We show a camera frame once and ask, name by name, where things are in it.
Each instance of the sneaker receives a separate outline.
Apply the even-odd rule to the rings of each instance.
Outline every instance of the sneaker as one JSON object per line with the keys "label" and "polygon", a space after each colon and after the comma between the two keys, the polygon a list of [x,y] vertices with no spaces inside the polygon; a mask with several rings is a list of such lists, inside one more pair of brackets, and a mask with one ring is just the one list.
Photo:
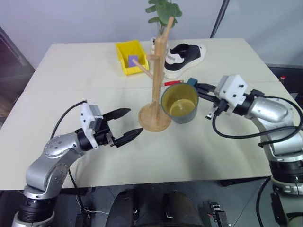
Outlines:
{"label": "sneaker", "polygon": [[165,77],[175,79],[185,70],[201,63],[206,55],[204,45],[180,44],[166,55],[164,64]]}

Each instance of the robotic arm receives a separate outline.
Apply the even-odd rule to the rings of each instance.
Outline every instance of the robotic arm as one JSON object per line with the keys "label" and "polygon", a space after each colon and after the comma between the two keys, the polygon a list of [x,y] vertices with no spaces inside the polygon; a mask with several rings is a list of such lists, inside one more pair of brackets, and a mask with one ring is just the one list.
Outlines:
{"label": "robotic arm", "polygon": [[[283,226],[302,224],[303,216],[303,138],[302,112],[290,101],[264,96],[257,90],[246,94],[247,84],[239,75],[224,76],[217,87],[199,84],[190,78],[201,98],[213,102],[207,119],[213,120],[213,129],[221,136],[244,139],[261,136],[261,143],[272,172],[274,193],[272,207],[276,222]],[[301,122],[294,127],[293,112],[298,111]],[[216,118],[225,111],[244,116],[257,126],[260,133],[252,136],[228,136],[220,133],[215,125]]]}
{"label": "robotic arm", "polygon": [[122,108],[102,115],[97,105],[82,104],[82,128],[50,139],[42,155],[28,168],[27,185],[13,227],[48,227],[54,218],[54,206],[70,166],[91,149],[101,145],[117,148],[132,141],[141,129],[131,130],[116,139],[108,121],[128,113]]}

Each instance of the gray floor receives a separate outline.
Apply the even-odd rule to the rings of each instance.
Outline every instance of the gray floor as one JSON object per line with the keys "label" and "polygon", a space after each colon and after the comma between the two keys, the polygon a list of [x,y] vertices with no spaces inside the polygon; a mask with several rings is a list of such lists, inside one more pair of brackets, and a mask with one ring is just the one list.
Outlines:
{"label": "gray floor", "polygon": [[[205,227],[217,227],[218,225],[206,215],[205,204],[208,201],[216,201],[226,211],[227,218],[233,227],[257,227],[258,220],[255,213],[255,204],[258,190],[264,180],[241,183],[233,186],[222,187],[218,182],[195,181],[181,183],[153,183],[143,185],[122,185],[110,187],[98,187],[93,194],[84,199],[86,205],[94,204],[94,210],[109,212],[115,197],[125,189],[136,188],[140,197],[139,224],[159,222],[161,199],[164,193],[178,190],[185,193],[202,217]],[[272,185],[269,183],[260,202],[261,217],[264,226],[278,227],[275,223],[271,209],[270,193]],[[56,227],[74,227],[76,214],[80,211],[75,196],[61,195],[56,205]],[[92,226],[105,226],[107,215],[96,213],[92,215]]]}

